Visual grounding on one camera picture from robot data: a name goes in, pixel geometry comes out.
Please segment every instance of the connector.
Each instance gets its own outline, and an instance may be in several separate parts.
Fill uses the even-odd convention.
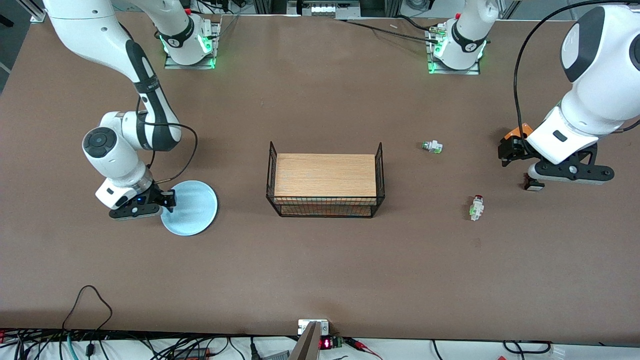
[[[251,360],[262,360],[260,354],[258,354],[258,349],[255,348],[253,340],[251,341]]]
[[[90,357],[91,355],[95,354],[95,345],[94,344],[89,344],[86,346],[86,350],[84,351],[84,355],[86,357]]]

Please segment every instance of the metal mounting plate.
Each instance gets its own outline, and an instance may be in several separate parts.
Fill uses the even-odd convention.
[[[435,38],[430,32],[425,31],[424,36],[428,39]],[[480,61],[466,70],[454,70],[442,63],[440,59],[433,56],[434,48],[437,46],[430,42],[425,42],[427,45],[427,63],[429,66],[430,74],[455,74],[455,75],[480,75]]]
[[[322,325],[322,336],[329,335],[329,320],[327,319],[302,319],[298,320],[298,335],[302,335],[302,333],[307,328],[307,325],[310,322],[319,322]]]
[[[166,59],[164,60],[164,68],[165,69],[186,69],[186,70],[209,70],[216,68],[216,57],[218,55],[218,44],[220,42],[220,23],[212,22],[211,23],[211,34],[214,38],[211,40],[211,53],[202,58],[202,60],[198,61],[192,65],[181,65],[171,59],[169,54],[166,55]]]

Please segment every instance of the wooden board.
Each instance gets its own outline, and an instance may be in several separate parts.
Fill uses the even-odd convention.
[[[375,197],[372,154],[278,154],[276,197]]]

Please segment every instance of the orange part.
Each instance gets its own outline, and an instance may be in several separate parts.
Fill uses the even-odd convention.
[[[522,131],[525,133],[525,135],[529,136],[533,132],[533,129],[531,129],[531,126],[529,126],[526,122],[524,122],[524,123],[522,123]],[[504,136],[504,139],[508,140],[512,136],[517,136],[519,138],[522,137],[522,136],[520,136],[520,128],[519,127],[516,127],[515,129],[511,130],[507,135]]]

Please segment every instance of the small white object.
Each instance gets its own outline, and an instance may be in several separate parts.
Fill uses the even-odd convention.
[[[436,140],[422,143],[422,148],[434,154],[440,154],[442,152],[442,144]]]
[[[307,328],[307,325],[310,322],[319,322],[320,325],[322,326],[322,336],[329,335],[329,320],[327,320],[327,319],[320,319],[320,320],[301,319],[301,320],[298,320],[298,335],[302,335],[302,333],[305,332],[305,329]]]
[[[480,195],[476,195],[474,197],[474,202],[471,204],[469,208],[469,215],[471,215],[471,220],[476,221],[480,218],[482,213],[484,212],[484,200]]]

